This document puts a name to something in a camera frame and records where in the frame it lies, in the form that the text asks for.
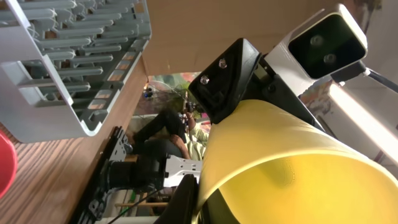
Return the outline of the yellow cup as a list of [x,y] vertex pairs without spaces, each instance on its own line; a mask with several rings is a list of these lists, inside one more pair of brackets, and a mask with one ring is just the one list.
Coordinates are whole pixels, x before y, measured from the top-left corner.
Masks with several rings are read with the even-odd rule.
[[196,210],[217,223],[396,223],[397,179],[288,112],[244,100],[211,127]]

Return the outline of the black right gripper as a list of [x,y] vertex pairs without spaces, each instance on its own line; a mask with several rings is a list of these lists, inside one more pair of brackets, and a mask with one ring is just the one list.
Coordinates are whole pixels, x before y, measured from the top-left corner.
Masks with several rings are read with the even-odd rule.
[[236,40],[188,87],[211,123],[228,117],[242,100],[266,101],[323,131],[282,78],[266,62],[251,43]]

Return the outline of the seated person in background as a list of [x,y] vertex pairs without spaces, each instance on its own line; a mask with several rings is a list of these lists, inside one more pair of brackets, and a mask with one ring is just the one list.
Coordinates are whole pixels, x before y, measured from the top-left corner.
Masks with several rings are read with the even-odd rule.
[[171,155],[201,161],[209,134],[197,123],[193,107],[187,106],[183,114],[164,108],[143,128],[127,136],[132,154],[149,157]]

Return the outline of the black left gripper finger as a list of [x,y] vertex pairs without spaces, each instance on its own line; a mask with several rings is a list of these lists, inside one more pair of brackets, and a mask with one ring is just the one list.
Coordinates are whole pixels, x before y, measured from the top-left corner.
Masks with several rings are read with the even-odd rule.
[[165,210],[154,224],[191,223],[197,196],[198,183],[195,176],[193,174],[185,175]]

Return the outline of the grey dishwasher rack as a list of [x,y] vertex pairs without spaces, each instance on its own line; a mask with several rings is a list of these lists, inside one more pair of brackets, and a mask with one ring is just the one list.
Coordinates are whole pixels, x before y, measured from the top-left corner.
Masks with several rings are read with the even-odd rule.
[[152,36],[145,0],[1,1],[1,123],[20,142],[96,135]]

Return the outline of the red serving tray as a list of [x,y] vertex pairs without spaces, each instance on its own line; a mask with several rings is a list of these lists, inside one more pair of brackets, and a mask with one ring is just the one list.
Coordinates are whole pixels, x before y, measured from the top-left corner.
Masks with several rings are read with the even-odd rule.
[[16,177],[17,152],[14,144],[3,131],[1,131],[0,139],[0,197],[3,198]]

